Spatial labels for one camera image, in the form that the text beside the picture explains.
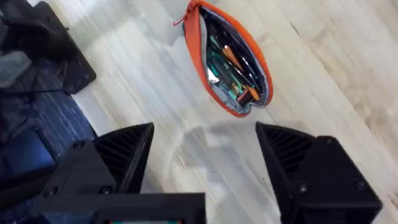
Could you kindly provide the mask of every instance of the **light wood surface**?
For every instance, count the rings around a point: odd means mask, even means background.
[[[213,0],[257,40],[274,79],[243,119],[205,91],[173,27],[187,0],[48,0],[97,73],[74,98],[98,134],[152,121],[147,191],[206,192],[209,223],[279,223],[254,132],[332,135],[398,223],[398,2]]]

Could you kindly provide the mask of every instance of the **zipper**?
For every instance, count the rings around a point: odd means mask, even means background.
[[[188,4],[187,11],[185,14],[177,19],[175,22],[173,22],[173,26],[177,26],[180,22],[185,21],[187,19],[188,13],[194,10],[195,7],[198,6],[199,0],[191,0]]]

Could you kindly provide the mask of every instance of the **pencil case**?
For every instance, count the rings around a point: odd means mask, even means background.
[[[273,89],[261,49],[249,32],[217,7],[191,0],[183,22],[187,47],[207,92],[237,117],[271,102]]]

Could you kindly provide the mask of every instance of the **black bolt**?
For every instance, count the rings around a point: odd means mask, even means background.
[[[73,148],[78,149],[78,148],[83,147],[84,145],[85,145],[85,142],[84,142],[84,141],[77,141],[77,142],[75,142],[75,143],[73,144]]]
[[[56,156],[55,156],[55,161],[59,161],[61,159],[61,154],[57,154]]]
[[[21,100],[24,104],[32,104],[35,101],[36,97],[33,94],[22,96]]]
[[[362,180],[355,182],[355,189],[357,191],[363,192],[366,190],[366,184]]]
[[[53,197],[55,194],[57,194],[57,191],[58,191],[58,187],[47,188],[43,192],[43,197],[45,197],[45,198]]]
[[[300,184],[299,186],[298,186],[298,192],[300,193],[300,194],[306,194],[306,193],[308,193],[308,186],[306,185],[306,184]]]
[[[110,194],[110,193],[112,193],[112,187],[102,187],[99,190],[99,193],[100,194]]]

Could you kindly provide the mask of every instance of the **wooden floor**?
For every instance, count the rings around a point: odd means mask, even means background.
[[[205,191],[209,223],[279,223],[262,121],[337,137],[384,203],[375,223],[398,223],[396,0],[212,0],[274,79],[272,103],[244,119],[211,99],[172,26],[188,0],[48,2],[97,73],[75,100],[98,134],[155,123],[148,189]]]

